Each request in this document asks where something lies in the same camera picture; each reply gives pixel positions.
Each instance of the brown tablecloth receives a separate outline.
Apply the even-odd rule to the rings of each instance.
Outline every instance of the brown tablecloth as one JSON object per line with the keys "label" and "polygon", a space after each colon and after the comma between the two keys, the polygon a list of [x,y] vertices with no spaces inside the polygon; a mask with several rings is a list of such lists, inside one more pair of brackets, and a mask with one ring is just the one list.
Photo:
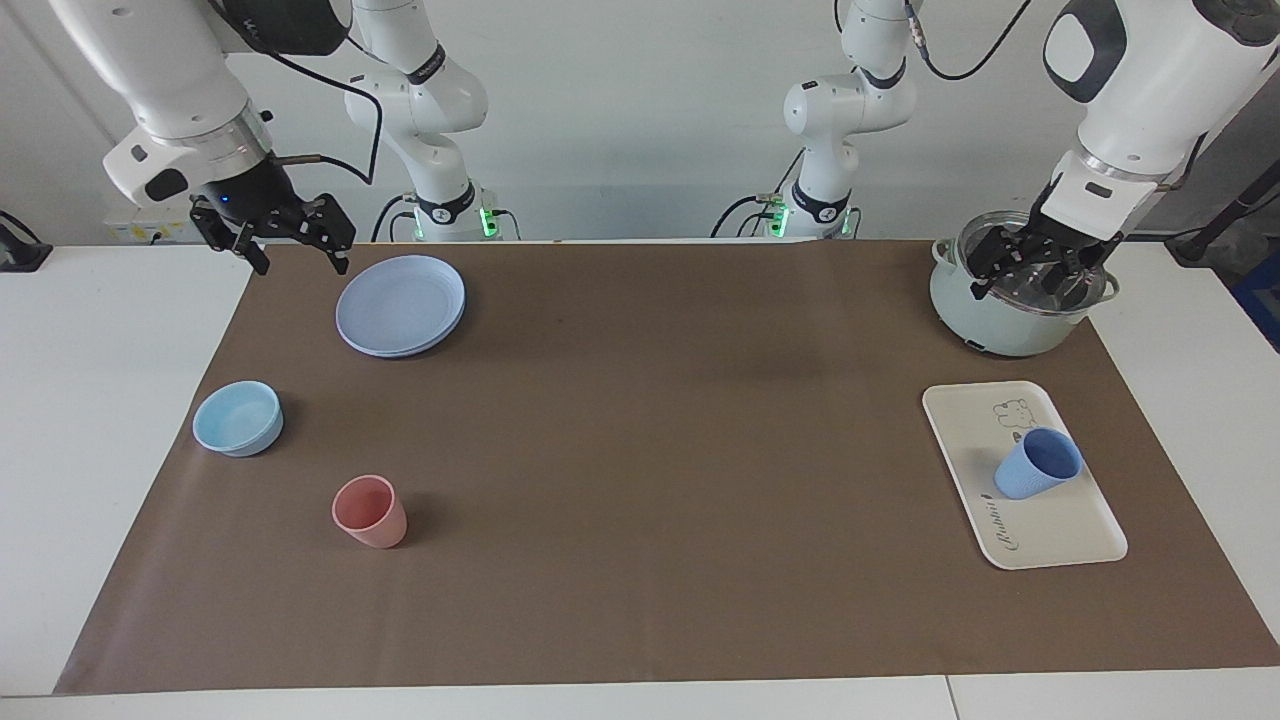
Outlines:
{"label": "brown tablecloth", "polygon": [[[349,278],[271,247],[196,404],[265,380],[284,434],[247,460],[179,434],[58,692],[1280,664],[1093,328],[973,352],[924,243],[360,247],[353,272],[404,252],[457,266],[467,311],[387,361],[334,332]],[[1002,379],[1053,397],[1126,559],[982,557],[920,395]],[[364,473],[406,498],[397,550],[329,519]]]}

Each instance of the cooking pot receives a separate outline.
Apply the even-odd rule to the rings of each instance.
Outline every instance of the cooking pot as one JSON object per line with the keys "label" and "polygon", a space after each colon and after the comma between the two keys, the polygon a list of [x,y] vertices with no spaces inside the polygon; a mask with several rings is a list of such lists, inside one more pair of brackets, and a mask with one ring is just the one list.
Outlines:
{"label": "cooking pot", "polygon": [[1120,292],[1116,278],[1096,268],[1047,293],[1037,282],[1048,268],[1042,263],[995,281],[991,291],[975,300],[970,290],[974,277],[966,263],[970,252],[992,228],[1016,231],[1027,220],[1027,213],[987,213],[970,220],[956,240],[933,243],[933,307],[951,332],[974,350],[1010,357],[1039,355],[1066,340],[1092,307]]}

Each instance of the white table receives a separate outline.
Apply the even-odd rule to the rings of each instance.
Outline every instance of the white table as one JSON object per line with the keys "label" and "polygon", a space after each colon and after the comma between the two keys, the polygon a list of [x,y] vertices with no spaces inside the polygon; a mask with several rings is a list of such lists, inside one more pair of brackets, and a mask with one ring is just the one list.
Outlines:
{"label": "white table", "polygon": [[[1155,245],[1094,324],[1280,637],[1280,356]],[[0,694],[49,693],[248,279],[202,247],[64,247],[0,275]],[[1280,670],[238,691],[0,700],[0,717],[1275,717]]]}

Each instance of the pot handle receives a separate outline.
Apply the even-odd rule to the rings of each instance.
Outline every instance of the pot handle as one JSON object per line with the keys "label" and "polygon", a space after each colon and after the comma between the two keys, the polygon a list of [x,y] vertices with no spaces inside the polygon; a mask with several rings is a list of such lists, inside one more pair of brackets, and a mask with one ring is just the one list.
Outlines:
{"label": "pot handle", "polygon": [[1107,281],[1106,281],[1107,282],[1107,290],[1110,290],[1111,292],[1107,292],[1107,290],[1103,290],[1102,291],[1102,297],[1098,299],[1098,302],[1106,302],[1107,300],[1115,300],[1115,296],[1120,295],[1120,281],[1117,281],[1116,277],[1112,275],[1111,273],[1105,273],[1105,274],[1107,277]]}
{"label": "pot handle", "polygon": [[950,265],[955,268],[955,263],[947,260],[947,255],[951,252],[951,240],[940,240],[929,245],[929,250],[933,251],[933,261],[938,265]]}

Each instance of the beige tray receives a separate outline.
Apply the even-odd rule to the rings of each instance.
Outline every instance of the beige tray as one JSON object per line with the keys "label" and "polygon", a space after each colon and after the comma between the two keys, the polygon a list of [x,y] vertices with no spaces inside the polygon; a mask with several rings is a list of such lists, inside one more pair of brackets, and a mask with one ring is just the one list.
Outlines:
{"label": "beige tray", "polygon": [[924,413],[946,457],[982,553],[1002,570],[1111,562],[1129,551],[1093,473],[1027,500],[1009,500],[992,477],[1018,438],[1036,427],[1070,434],[1048,393],[1014,380],[934,386]]}

